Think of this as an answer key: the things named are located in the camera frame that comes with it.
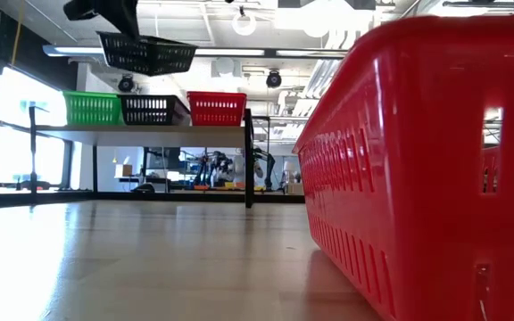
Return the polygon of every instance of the yellow cable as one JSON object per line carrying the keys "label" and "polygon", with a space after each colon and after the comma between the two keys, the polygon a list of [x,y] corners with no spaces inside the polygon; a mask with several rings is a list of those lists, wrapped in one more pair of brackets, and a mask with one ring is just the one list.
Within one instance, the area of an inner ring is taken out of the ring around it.
{"label": "yellow cable", "polygon": [[19,46],[19,35],[21,34],[21,24],[23,23],[23,15],[25,13],[25,0],[21,0],[19,7],[19,21],[17,21],[17,33],[15,34],[15,45],[13,45],[13,55],[11,58],[11,66],[15,66],[15,57],[17,56],[17,47]]}

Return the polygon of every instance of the security camera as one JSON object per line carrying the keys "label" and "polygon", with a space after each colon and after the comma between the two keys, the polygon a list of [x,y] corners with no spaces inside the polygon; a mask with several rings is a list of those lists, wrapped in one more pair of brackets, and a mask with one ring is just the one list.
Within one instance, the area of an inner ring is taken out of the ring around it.
{"label": "security camera", "polygon": [[281,82],[283,79],[281,75],[279,75],[278,70],[269,71],[269,75],[267,76],[267,87],[269,88],[277,88],[281,86]]}
{"label": "security camera", "polygon": [[132,79],[132,75],[124,75],[118,83],[118,89],[122,93],[131,93],[132,89],[134,89],[134,80]]}

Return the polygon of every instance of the red plastic basket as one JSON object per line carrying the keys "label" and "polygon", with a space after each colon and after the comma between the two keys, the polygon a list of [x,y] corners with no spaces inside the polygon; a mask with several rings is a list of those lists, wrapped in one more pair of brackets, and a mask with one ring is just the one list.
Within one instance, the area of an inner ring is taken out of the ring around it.
{"label": "red plastic basket", "polygon": [[294,151],[312,238],[385,320],[514,320],[514,17],[371,31]]}
{"label": "red plastic basket", "polygon": [[194,126],[240,126],[246,94],[188,92]]}

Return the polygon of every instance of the shelf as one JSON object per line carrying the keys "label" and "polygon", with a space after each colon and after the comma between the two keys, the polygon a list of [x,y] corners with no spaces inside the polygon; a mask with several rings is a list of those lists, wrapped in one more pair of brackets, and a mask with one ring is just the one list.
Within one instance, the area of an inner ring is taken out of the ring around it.
{"label": "shelf", "polygon": [[37,132],[96,146],[243,147],[244,128],[210,126],[37,126]]}

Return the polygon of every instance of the wooden floor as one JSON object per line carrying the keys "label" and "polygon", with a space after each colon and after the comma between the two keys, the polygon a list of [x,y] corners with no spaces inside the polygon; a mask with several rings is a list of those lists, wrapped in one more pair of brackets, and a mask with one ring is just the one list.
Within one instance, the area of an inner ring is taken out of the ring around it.
{"label": "wooden floor", "polygon": [[0,209],[0,320],[378,321],[303,205]]}

